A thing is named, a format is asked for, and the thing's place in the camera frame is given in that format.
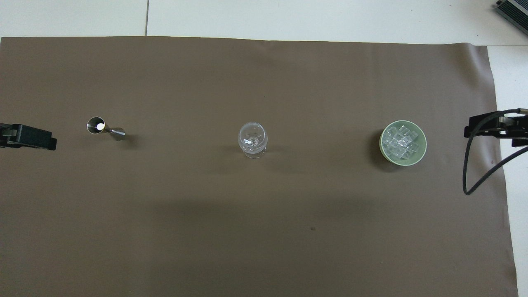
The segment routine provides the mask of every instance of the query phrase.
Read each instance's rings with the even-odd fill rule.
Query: tile grout line
[[[147,16],[145,17],[145,36],[147,36],[147,28],[148,28],[148,4],[150,3],[150,0],[147,0]]]

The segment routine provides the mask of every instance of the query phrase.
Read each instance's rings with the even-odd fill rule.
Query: white floor
[[[494,0],[1,0],[0,36],[164,35],[488,45],[498,109],[528,108],[528,36]],[[514,151],[501,142],[503,156]],[[528,154],[505,165],[519,296],[528,297]]]

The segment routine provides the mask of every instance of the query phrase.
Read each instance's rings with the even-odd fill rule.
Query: bowl rim
[[[397,122],[407,122],[407,123],[411,123],[411,124],[413,124],[414,126],[416,126],[416,127],[420,130],[420,132],[421,132],[422,135],[423,135],[423,139],[425,140],[425,149],[423,150],[423,154],[422,154],[422,156],[420,156],[420,158],[419,158],[418,160],[416,160],[416,162],[414,162],[414,163],[411,163],[411,164],[399,164],[399,163],[396,163],[395,161],[391,160],[391,159],[385,154],[385,152],[383,151],[383,145],[382,145],[383,143],[382,143],[382,141],[381,141],[381,138],[383,137],[383,133],[387,130],[387,128],[389,128],[390,126],[392,126],[394,123],[397,123]],[[427,137],[426,137],[426,134],[423,132],[423,130],[422,130],[422,128],[420,128],[420,126],[418,126],[416,123],[413,123],[413,122],[411,122],[410,120],[406,120],[406,119],[395,120],[395,121],[393,121],[392,123],[390,123],[389,125],[387,125],[387,126],[383,129],[383,131],[381,132],[379,143],[380,143],[380,151],[381,151],[381,154],[385,157],[385,159],[387,159],[389,162],[391,162],[391,163],[393,163],[393,164],[396,164],[396,165],[398,165],[398,166],[412,166],[412,165],[414,165],[414,164],[420,162],[420,161],[423,159],[423,156],[425,156],[425,155],[426,155],[426,152],[427,152]]]

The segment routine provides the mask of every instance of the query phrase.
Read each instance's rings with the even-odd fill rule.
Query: brown mat
[[[2,38],[2,296],[517,296],[504,175],[461,188],[485,47],[199,38]],[[129,140],[91,135],[101,116]],[[388,123],[427,135],[380,154]],[[245,157],[248,121],[269,134]],[[500,160],[476,140],[469,183]]]

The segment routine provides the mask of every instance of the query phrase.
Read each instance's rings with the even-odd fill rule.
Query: glass base
[[[244,154],[250,159],[258,159],[258,158],[262,157],[262,155],[264,154],[265,151],[266,151],[266,149],[264,148],[261,152],[258,152],[256,154],[249,154],[249,153],[246,153],[246,152],[244,152]]]

